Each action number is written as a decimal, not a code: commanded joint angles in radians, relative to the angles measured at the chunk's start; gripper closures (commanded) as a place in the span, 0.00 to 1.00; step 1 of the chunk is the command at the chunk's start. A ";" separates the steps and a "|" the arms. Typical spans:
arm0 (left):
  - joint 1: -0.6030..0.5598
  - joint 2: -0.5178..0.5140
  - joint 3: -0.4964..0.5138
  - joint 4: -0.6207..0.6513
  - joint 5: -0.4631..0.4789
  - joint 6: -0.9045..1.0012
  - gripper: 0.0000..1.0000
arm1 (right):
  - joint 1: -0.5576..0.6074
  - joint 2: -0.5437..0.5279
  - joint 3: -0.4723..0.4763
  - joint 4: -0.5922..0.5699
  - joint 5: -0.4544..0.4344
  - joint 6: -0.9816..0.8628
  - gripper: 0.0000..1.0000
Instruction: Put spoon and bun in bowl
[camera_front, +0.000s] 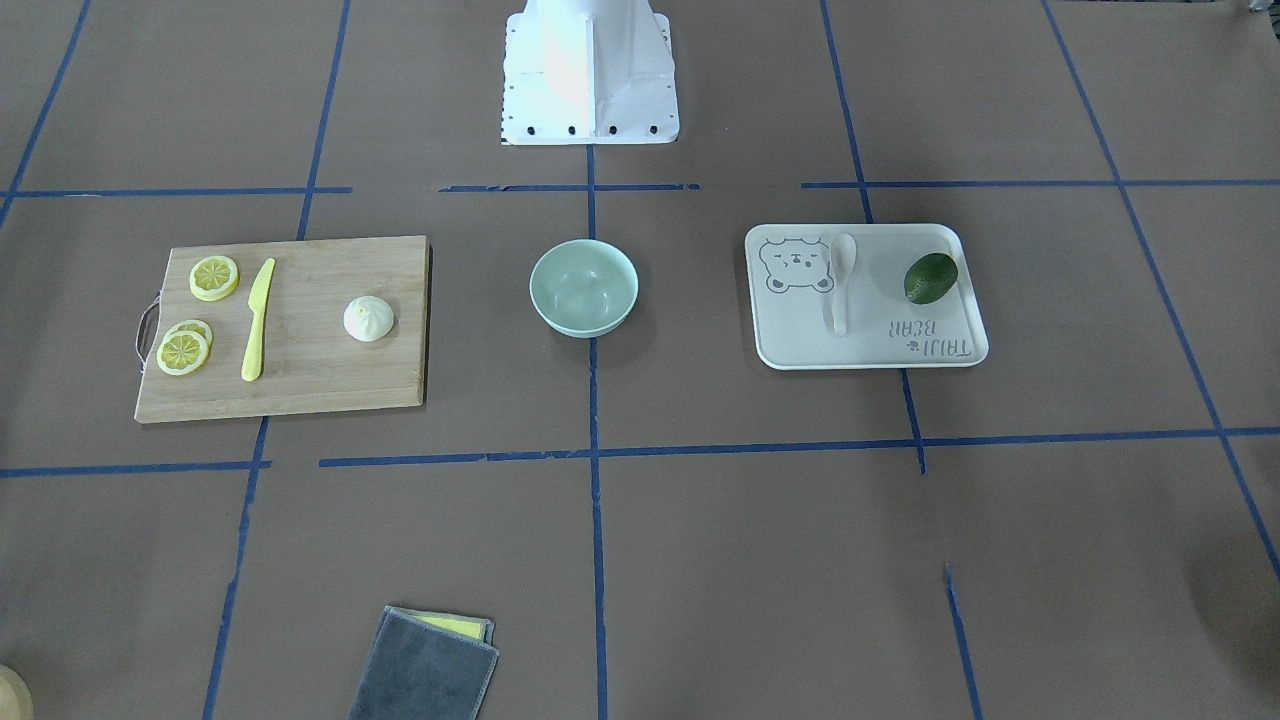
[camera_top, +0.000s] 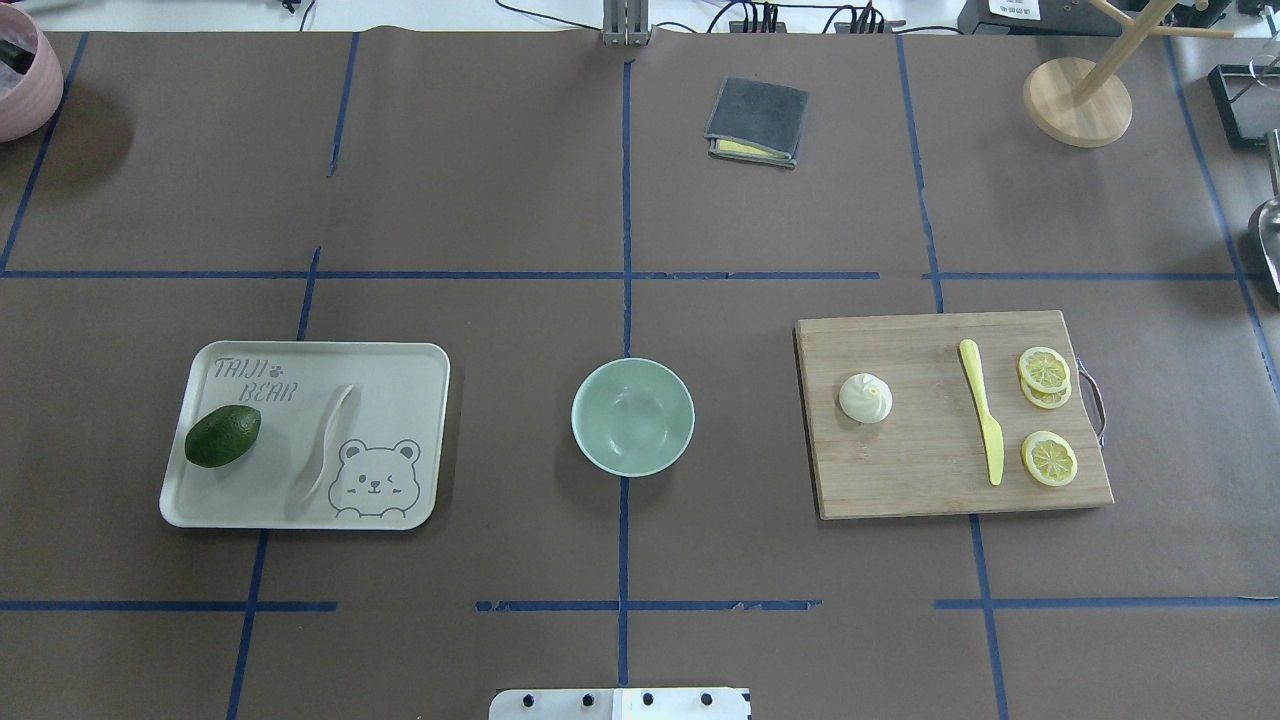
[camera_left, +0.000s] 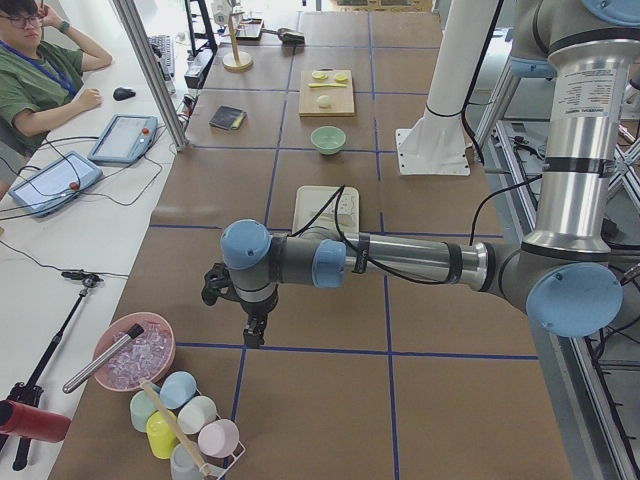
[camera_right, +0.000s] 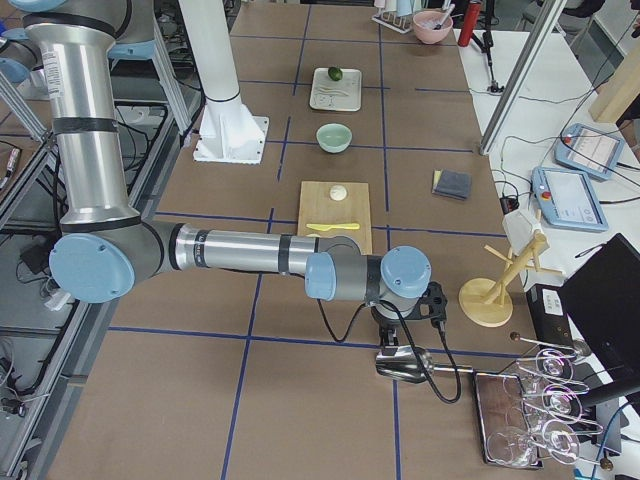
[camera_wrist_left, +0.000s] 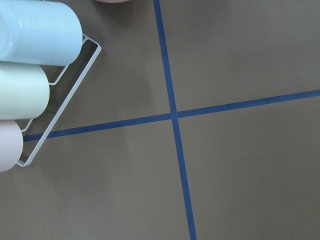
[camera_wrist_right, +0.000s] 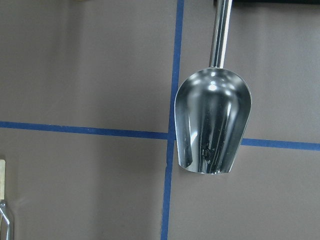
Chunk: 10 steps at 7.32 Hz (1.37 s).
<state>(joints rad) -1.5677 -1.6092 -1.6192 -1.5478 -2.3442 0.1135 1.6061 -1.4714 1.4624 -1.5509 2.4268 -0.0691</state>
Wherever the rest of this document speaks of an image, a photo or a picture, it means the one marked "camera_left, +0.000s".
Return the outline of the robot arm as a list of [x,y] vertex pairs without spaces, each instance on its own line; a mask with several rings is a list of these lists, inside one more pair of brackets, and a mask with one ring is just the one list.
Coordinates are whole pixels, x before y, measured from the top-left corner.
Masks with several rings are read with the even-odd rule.
[[222,233],[230,299],[248,315],[248,346],[263,343],[281,284],[339,287],[347,272],[378,269],[427,285],[462,283],[503,298],[561,337],[609,325],[623,288],[601,236],[623,95],[639,56],[635,1],[526,1],[513,58],[547,61],[556,74],[533,230],[519,245],[329,233],[275,236],[245,219]]

